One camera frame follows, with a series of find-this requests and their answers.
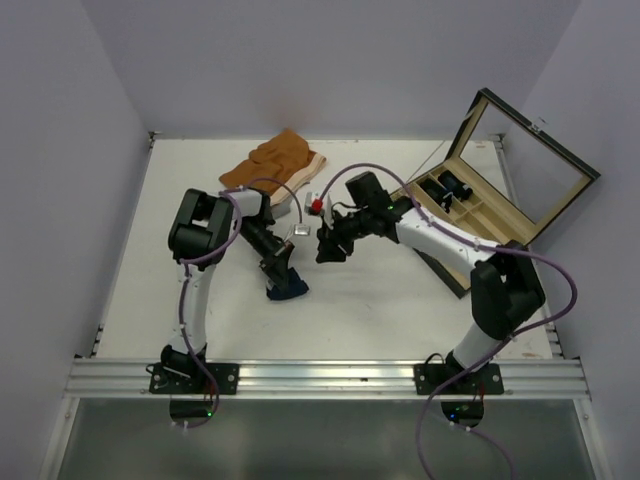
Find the navy blue underwear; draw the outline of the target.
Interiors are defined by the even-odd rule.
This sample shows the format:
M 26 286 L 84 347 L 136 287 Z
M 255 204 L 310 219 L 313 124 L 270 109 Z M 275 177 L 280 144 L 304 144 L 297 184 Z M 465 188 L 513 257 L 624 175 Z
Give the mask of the navy blue underwear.
M 271 301 L 286 301 L 301 297 L 309 291 L 308 284 L 300 277 L 294 268 L 288 270 L 288 286 L 279 288 L 273 281 L 266 282 L 266 296 Z

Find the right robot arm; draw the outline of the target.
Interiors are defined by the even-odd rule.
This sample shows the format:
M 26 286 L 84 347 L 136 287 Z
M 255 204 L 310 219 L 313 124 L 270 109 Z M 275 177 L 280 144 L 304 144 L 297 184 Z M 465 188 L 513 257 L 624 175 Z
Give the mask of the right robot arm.
M 502 253 L 497 242 L 439 219 L 407 195 L 393 199 L 371 171 L 346 186 L 355 209 L 345 215 L 333 210 L 328 195 L 306 195 L 305 211 L 321 219 L 316 262 L 343 263 L 352 255 L 355 241 L 370 235 L 450 261 L 470 282 L 473 323 L 441 365 L 426 368 L 426 376 L 447 381 L 454 391 L 470 391 L 481 380 L 485 356 L 546 300 L 532 260 Z

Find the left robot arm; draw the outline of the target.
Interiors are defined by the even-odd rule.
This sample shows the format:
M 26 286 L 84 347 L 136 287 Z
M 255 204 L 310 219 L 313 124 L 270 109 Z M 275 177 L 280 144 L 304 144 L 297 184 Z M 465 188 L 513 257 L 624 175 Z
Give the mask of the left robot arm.
M 241 237 L 260 256 L 266 295 L 272 301 L 300 297 L 309 290 L 289 265 L 294 245 L 273 234 L 269 195 L 255 188 L 219 196 L 189 189 L 169 231 L 168 247 L 179 272 L 180 294 L 174 337 L 160 356 L 162 367 L 185 392 L 201 390 L 208 379 L 206 312 L 213 274 L 232 242 Z

